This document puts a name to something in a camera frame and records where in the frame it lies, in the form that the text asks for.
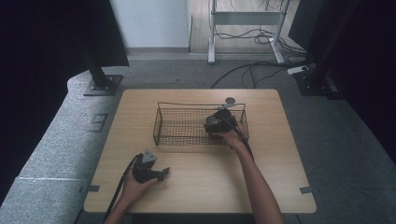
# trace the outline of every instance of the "white wall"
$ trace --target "white wall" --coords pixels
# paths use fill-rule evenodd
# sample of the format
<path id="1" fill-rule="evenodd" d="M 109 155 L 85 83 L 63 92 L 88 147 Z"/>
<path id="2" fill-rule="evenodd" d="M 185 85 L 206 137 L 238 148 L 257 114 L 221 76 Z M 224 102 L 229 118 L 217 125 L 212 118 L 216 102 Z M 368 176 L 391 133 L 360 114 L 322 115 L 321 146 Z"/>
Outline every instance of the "white wall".
<path id="1" fill-rule="evenodd" d="M 110 0 L 125 48 L 187 48 L 188 0 Z"/>

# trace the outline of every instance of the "metal stand base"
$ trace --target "metal stand base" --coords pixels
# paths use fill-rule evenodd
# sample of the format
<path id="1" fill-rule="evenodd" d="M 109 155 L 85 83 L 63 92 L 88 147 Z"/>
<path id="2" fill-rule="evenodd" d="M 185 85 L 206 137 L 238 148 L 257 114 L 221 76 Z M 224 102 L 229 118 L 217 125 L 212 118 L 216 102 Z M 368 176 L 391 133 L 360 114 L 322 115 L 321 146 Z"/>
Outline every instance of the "metal stand base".
<path id="1" fill-rule="evenodd" d="M 107 85 L 97 87 L 93 80 L 84 92 L 84 96 L 113 96 L 122 81 L 122 75 L 106 75 Z"/>
<path id="2" fill-rule="evenodd" d="M 269 38 L 269 40 L 271 42 L 271 47 L 272 47 L 272 49 L 274 51 L 277 63 L 284 63 L 285 60 L 283 59 L 282 53 L 280 52 L 279 44 L 276 43 L 276 45 L 275 45 L 273 38 Z"/>
<path id="3" fill-rule="evenodd" d="M 208 52 L 208 62 L 210 64 L 214 64 L 215 63 L 215 39 L 213 39 L 213 43 L 211 43 L 212 41 L 210 41 L 209 39 L 209 52 Z"/>
<path id="4" fill-rule="evenodd" d="M 301 95 L 327 96 L 330 100 L 345 100 L 343 93 L 334 83 L 332 76 L 326 75 L 323 84 L 313 86 L 313 76 L 307 72 L 294 74 Z"/>
<path id="5" fill-rule="evenodd" d="M 312 95 L 312 96 L 325 96 L 327 95 L 326 87 L 323 86 L 311 86 L 312 77 L 311 74 L 299 73 L 295 74 L 298 89 L 301 95 Z"/>

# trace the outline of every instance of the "power strip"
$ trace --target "power strip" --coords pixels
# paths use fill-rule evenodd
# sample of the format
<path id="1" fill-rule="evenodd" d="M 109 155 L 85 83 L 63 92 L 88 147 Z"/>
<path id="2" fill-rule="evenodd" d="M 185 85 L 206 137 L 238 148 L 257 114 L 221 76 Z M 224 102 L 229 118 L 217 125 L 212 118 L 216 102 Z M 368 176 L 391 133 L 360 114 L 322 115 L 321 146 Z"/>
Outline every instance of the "power strip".
<path id="1" fill-rule="evenodd" d="M 288 69 L 288 74 L 293 75 L 293 74 L 305 72 L 308 70 L 309 70 L 309 68 L 307 66 L 295 67 L 295 68 Z"/>

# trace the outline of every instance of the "black bracket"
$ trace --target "black bracket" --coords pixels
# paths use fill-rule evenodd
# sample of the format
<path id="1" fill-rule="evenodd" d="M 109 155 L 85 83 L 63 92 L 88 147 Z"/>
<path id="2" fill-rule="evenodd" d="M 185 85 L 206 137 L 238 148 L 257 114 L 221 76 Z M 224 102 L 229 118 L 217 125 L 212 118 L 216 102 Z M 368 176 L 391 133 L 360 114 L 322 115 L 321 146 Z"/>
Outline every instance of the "black bracket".
<path id="1" fill-rule="evenodd" d="M 122 75 L 106 75 L 104 87 L 98 87 L 92 79 L 84 92 L 84 96 L 113 96 L 122 81 Z"/>
<path id="2" fill-rule="evenodd" d="M 327 96 L 330 100 L 344 100 L 342 88 L 337 85 L 335 77 L 332 72 L 327 72 L 322 79 L 312 73 L 294 75 L 301 95 Z"/>

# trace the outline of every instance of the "metal frame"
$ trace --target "metal frame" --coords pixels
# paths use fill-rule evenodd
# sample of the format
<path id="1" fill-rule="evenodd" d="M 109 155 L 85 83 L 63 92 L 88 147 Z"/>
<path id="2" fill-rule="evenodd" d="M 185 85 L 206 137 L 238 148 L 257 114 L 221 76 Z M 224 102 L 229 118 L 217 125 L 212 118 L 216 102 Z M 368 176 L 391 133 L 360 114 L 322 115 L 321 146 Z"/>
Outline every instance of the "metal frame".
<path id="1" fill-rule="evenodd" d="M 284 59 L 280 52 L 278 40 L 282 31 L 283 23 L 287 15 L 289 2 L 286 0 L 282 11 L 279 12 L 225 12 L 216 11 L 216 1 L 212 1 L 210 10 L 210 24 L 212 30 L 209 38 L 208 61 L 210 64 L 215 63 L 215 26 L 216 25 L 277 25 L 277 29 L 273 38 L 270 38 L 271 47 L 276 56 L 278 63 L 284 63 Z"/>
<path id="2" fill-rule="evenodd" d="M 248 119 L 245 104 L 230 109 L 245 127 L 248 139 Z M 156 146 L 220 145 L 225 142 L 205 131 L 205 119 L 218 110 L 219 105 L 190 105 L 158 102 L 153 138 Z"/>

